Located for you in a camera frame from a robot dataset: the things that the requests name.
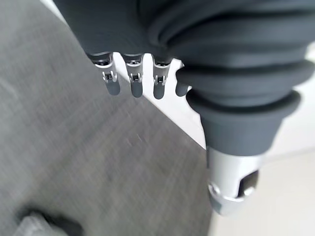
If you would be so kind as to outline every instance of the dark gray rubber cover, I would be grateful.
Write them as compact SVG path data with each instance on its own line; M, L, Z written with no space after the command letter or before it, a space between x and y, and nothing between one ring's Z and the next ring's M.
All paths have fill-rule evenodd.
M181 59L177 80L200 113L206 143L265 152L313 70L313 0L55 0L87 54Z
M134 82L130 83L131 86L131 93L134 97L141 97L142 96L142 83Z
M158 83L157 85L154 85L153 95L156 99L160 100L164 97L164 91L165 86L163 86L162 83Z
M177 82L175 93L177 96L182 97L185 96L188 91L188 85Z

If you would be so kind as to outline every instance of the robotic hand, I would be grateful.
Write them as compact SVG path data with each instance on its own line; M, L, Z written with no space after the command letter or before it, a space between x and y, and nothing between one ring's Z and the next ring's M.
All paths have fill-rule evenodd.
M221 215L256 188L263 154L282 120L299 104L292 90L314 65L310 0L54 0L108 91L120 91L112 52L125 60L135 97L142 95L142 58L154 60L161 99L172 58L178 95L200 114L207 145L209 196Z

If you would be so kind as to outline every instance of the metal fingertip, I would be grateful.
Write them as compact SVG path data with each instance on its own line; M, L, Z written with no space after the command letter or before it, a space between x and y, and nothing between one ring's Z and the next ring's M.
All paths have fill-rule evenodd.
M184 85L180 82L177 82L177 85L176 85L176 88L175 88L175 93L177 96L179 97L183 97L186 95L188 91L188 86L187 85Z
M134 82L130 83L131 93L134 97L141 97L143 93L142 83Z
M162 83L158 83L154 85L153 95L156 99L160 100L164 96L165 86Z

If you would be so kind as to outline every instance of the gray carpet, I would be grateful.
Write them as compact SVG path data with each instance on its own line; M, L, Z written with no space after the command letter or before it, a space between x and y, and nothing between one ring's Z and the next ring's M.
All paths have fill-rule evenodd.
M127 82L110 96L38 0L0 11L0 235L35 204L87 236L205 236L205 151Z

